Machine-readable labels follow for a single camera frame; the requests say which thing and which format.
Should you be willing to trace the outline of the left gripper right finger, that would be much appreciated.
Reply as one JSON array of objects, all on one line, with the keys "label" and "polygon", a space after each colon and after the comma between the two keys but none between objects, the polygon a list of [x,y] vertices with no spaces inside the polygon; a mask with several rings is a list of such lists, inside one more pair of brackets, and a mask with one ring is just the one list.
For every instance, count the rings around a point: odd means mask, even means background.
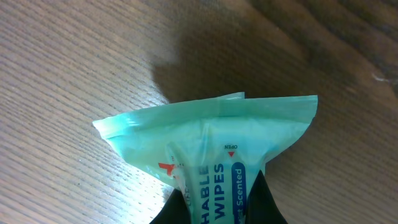
[{"label": "left gripper right finger", "polygon": [[245,224],[287,224],[260,170],[248,197]]}]

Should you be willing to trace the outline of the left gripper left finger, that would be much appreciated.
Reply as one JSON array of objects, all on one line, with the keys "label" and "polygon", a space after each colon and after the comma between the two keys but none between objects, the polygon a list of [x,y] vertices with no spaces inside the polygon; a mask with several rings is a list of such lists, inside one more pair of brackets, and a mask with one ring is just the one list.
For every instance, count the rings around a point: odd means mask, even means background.
[{"label": "left gripper left finger", "polygon": [[190,212],[180,190],[174,189],[150,224],[191,224]]}]

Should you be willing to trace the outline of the teal wet wipes pack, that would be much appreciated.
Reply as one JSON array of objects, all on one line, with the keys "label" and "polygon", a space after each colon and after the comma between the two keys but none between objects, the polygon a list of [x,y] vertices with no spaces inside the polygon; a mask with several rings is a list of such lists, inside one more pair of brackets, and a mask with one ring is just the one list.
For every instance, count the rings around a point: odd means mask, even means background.
[{"label": "teal wet wipes pack", "polygon": [[93,122],[128,164],[183,194],[192,223],[244,223],[256,177],[298,141],[318,98],[217,98],[144,108]]}]

